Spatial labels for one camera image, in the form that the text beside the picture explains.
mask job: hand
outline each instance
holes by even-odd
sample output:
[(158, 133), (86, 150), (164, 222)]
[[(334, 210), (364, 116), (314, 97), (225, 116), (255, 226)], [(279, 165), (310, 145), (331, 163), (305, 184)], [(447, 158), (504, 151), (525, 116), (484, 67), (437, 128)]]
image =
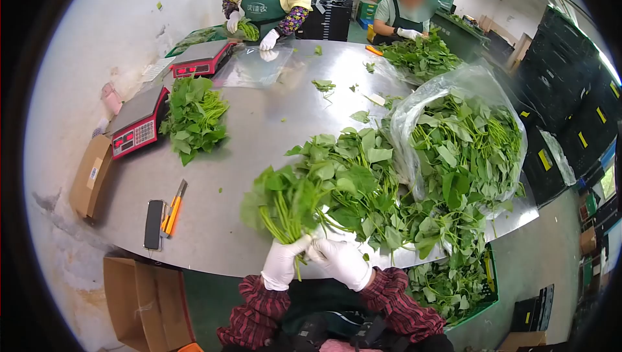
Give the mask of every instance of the hand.
[(314, 240), (307, 255), (350, 290), (361, 291), (372, 280), (373, 269), (363, 260), (363, 254), (345, 241)]
[(285, 291), (294, 278), (294, 257), (307, 250), (311, 244), (311, 236), (302, 236), (293, 244), (281, 244), (277, 239), (272, 242), (272, 247), (266, 258), (261, 278), (268, 290)]
[(237, 32), (237, 23), (242, 19), (242, 15), (237, 11), (231, 12), (229, 20), (227, 20), (227, 30), (231, 33)]
[(277, 32), (275, 29), (272, 29), (271, 31), (268, 32), (266, 37), (264, 37), (264, 39), (261, 40), (259, 49), (262, 51), (268, 51), (268, 50), (273, 49), (274, 45), (276, 44), (276, 40), (279, 37), (281, 37), (281, 35), (279, 35), (279, 32)]
[(421, 36), (420, 32), (417, 32), (414, 29), (397, 29), (397, 35), (406, 39), (415, 40), (417, 36)]
[(259, 51), (259, 55), (263, 61), (273, 61), (279, 57), (278, 51)]

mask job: stainless steel table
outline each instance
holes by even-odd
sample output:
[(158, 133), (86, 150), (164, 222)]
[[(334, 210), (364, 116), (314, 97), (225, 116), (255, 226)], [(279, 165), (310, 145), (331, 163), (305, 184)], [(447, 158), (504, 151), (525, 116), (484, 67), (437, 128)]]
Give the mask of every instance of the stainless steel table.
[[(311, 57), (316, 45), (322, 45), (323, 55)], [(283, 154), (310, 136), (338, 135), (345, 127), (363, 128), (364, 124), (350, 119), (356, 111), (369, 110), (378, 119), (386, 114), (384, 107), (365, 96), (378, 92), (406, 96), (411, 92), (409, 85), (385, 72), (391, 68), (388, 62), (365, 50), (364, 45), (298, 40), (289, 46), (298, 51), (286, 62), (276, 83), (264, 89), (223, 88), (223, 96), (231, 105), (225, 119), (229, 138), (211, 154), (200, 153), (183, 167), (166, 140), (118, 161), (109, 204), (98, 228), (102, 237), (128, 251), (179, 267), (237, 277), (261, 271), (271, 238), (266, 231), (256, 232), (239, 219), (239, 204), (253, 179), (269, 165), (282, 167), (295, 162), (295, 157)], [(364, 63), (376, 63), (377, 72), (369, 74)], [(331, 102), (316, 90), (311, 83), (314, 79), (329, 79), (337, 85)], [(172, 84), (170, 74), (164, 83)], [(355, 84), (359, 87), (352, 92), (349, 87)], [(143, 248), (147, 202), (170, 202), (182, 178), (188, 181), (188, 188), (175, 235), (163, 240), (161, 251), (147, 251)], [(518, 201), (508, 218), (501, 215), (496, 219), (497, 235), (537, 216), (533, 198)], [(329, 236), (353, 240), (352, 235), (340, 231), (331, 231)], [(494, 239), (490, 223), (486, 239)], [(388, 254), (374, 253), (367, 245), (362, 251), (381, 268), (392, 265)], [(442, 256), (434, 249), (421, 261), (415, 251), (401, 249), (394, 253), (393, 264), (403, 268)], [(312, 265), (301, 272), (308, 278), (327, 277)]]

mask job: woman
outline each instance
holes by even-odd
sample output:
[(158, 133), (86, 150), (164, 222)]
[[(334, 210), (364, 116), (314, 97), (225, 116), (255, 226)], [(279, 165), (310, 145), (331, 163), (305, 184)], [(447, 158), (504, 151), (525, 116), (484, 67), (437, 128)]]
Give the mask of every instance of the woman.
[(382, 0), (374, 17), (374, 45), (391, 45), (393, 41), (414, 39), (430, 32), (425, 0)]
[(259, 28), (260, 50), (274, 48), (279, 38), (294, 38), (294, 32), (311, 11), (311, 0), (223, 0), (227, 30), (237, 31), (242, 15), (237, 7), (241, 1), (246, 18)]
[[(332, 278), (292, 283), (295, 256), (303, 252)], [(405, 294), (408, 282), (400, 269), (372, 268), (343, 241), (312, 241), (309, 235), (290, 245), (275, 240), (261, 275), (247, 276), (239, 285), (246, 303), (232, 310), (231, 325), (216, 334), (223, 352), (354, 352), (358, 348), (348, 341), (359, 333), (363, 318), (380, 315), (387, 327), (385, 346), (401, 346), (392, 350), (454, 352), (443, 333), (445, 320)], [(315, 345), (308, 339), (301, 345), (299, 336), (310, 337), (301, 327), (309, 323), (322, 328), (323, 337), (315, 332)]]

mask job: digital scale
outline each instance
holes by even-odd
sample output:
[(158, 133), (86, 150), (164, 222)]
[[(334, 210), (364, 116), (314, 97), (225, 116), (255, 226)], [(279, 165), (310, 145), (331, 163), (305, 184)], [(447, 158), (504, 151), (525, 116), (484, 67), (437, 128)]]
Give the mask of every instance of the digital scale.
[(168, 89), (160, 84), (141, 90), (125, 102), (108, 126), (113, 137), (113, 160), (157, 140), (157, 131), (168, 111)]
[(228, 40), (208, 41), (191, 45), (175, 58), (173, 77), (213, 76), (231, 57), (235, 43)]

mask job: yellow label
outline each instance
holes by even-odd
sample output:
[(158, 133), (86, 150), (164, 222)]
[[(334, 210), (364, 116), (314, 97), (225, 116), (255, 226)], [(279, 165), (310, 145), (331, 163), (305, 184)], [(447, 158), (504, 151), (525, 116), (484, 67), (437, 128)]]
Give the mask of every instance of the yellow label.
[(618, 93), (618, 88), (613, 84), (613, 81), (609, 84), (611, 90), (613, 90), (613, 94), (616, 94), (616, 98), (620, 98), (620, 93)]
[(598, 113), (598, 115), (600, 116), (600, 120), (601, 120), (603, 123), (606, 123), (606, 122), (607, 122), (607, 119), (605, 118), (605, 116), (603, 115), (603, 113), (600, 111), (600, 108), (599, 108), (599, 107), (597, 107), (597, 108), (596, 108), (596, 113)]
[(581, 139), (581, 143), (583, 143), (583, 147), (587, 148), (587, 141), (583, 138), (583, 132), (579, 132), (579, 138)]
[(548, 171), (553, 167), (553, 164), (550, 162), (546, 152), (542, 149), (538, 152), (538, 156), (540, 156), (540, 160), (542, 161), (542, 165), (544, 166), (544, 170)]

